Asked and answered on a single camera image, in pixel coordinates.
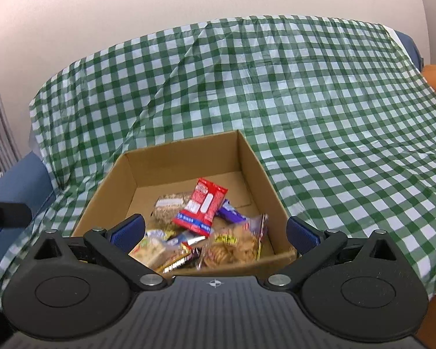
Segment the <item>clear nut brittle pack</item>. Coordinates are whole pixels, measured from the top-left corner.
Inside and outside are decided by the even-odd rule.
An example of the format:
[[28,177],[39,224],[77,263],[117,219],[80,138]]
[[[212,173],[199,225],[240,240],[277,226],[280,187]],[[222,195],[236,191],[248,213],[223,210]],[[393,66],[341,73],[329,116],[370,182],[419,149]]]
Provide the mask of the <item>clear nut brittle pack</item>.
[[190,192],[161,195],[153,206],[152,216],[164,228],[174,226],[173,219],[187,205]]

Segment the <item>blue sofa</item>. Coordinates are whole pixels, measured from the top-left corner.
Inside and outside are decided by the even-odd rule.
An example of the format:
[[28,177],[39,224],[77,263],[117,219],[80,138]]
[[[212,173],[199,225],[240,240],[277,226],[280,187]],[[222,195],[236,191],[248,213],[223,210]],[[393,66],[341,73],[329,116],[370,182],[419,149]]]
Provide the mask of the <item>blue sofa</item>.
[[0,262],[29,223],[56,199],[50,175],[35,153],[28,153],[0,178]]

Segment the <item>red snack packet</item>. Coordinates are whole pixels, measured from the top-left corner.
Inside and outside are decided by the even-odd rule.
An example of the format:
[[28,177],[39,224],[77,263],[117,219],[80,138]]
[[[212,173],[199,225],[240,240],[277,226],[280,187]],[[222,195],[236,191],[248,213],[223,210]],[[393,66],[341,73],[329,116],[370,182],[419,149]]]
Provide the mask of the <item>red snack packet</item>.
[[222,206],[228,189],[199,178],[187,204],[172,222],[201,236],[209,237],[217,210]]

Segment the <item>brown cardboard box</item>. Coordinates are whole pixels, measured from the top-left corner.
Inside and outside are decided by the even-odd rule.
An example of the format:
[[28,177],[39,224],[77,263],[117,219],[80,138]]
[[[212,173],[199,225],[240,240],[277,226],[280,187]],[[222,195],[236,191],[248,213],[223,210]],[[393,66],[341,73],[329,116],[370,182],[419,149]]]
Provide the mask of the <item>brown cardboard box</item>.
[[287,239],[288,215],[258,157],[240,131],[180,140],[122,154],[98,186],[75,226],[74,236],[94,227],[110,229],[134,213],[148,228],[161,195],[192,191],[199,178],[228,189],[230,204],[253,218],[268,215],[260,260],[216,269],[178,269],[176,276],[269,277],[294,261]]

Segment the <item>green white checkered cloth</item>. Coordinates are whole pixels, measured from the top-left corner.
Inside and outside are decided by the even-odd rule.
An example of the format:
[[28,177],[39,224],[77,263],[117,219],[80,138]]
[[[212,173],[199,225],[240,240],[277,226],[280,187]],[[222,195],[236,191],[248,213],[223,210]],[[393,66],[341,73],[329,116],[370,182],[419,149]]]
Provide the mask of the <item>green white checkered cloth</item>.
[[118,157],[239,130],[287,212],[384,229],[436,295],[436,92],[382,25],[237,17],[167,29],[75,61],[30,104],[56,200],[0,262],[4,289],[45,229],[71,234]]

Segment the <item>clear bag of round crackers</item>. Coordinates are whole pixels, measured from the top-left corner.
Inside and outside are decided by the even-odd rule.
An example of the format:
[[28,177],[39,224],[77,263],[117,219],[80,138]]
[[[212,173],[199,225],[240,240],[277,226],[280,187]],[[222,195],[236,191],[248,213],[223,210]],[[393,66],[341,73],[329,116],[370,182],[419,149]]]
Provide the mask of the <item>clear bag of round crackers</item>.
[[264,213],[214,231],[201,248],[198,269],[245,265],[259,260],[267,221],[268,215]]

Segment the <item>clear peanut snack pack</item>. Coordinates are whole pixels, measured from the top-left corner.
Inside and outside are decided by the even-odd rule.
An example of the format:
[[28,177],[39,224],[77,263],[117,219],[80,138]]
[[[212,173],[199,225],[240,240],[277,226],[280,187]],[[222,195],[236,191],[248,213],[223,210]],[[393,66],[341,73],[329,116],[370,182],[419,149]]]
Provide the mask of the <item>clear peanut snack pack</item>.
[[159,269],[175,251],[167,244],[167,238],[167,233],[160,229],[148,230],[129,256],[152,270]]

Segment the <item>purple candy wrapper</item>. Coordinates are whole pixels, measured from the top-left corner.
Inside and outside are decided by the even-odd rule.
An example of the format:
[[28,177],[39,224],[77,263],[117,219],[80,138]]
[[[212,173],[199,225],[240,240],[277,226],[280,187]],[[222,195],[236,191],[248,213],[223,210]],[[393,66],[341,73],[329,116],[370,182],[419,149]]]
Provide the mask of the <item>purple candy wrapper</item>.
[[228,199],[225,199],[216,212],[218,218],[224,219],[230,224],[239,224],[247,220],[245,215],[242,215],[235,207],[233,207]]

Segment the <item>purple silver snack pouch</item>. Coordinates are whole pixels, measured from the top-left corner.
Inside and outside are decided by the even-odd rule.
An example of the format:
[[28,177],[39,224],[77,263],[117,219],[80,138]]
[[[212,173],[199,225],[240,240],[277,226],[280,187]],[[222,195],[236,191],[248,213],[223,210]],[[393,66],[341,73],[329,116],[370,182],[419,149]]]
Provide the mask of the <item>purple silver snack pouch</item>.
[[193,246],[197,243],[200,243],[203,240],[206,240],[207,237],[201,234],[197,234],[190,230],[186,230],[178,234],[177,236],[171,238],[166,242],[166,244],[170,247],[178,246],[181,243],[184,243],[188,246]]

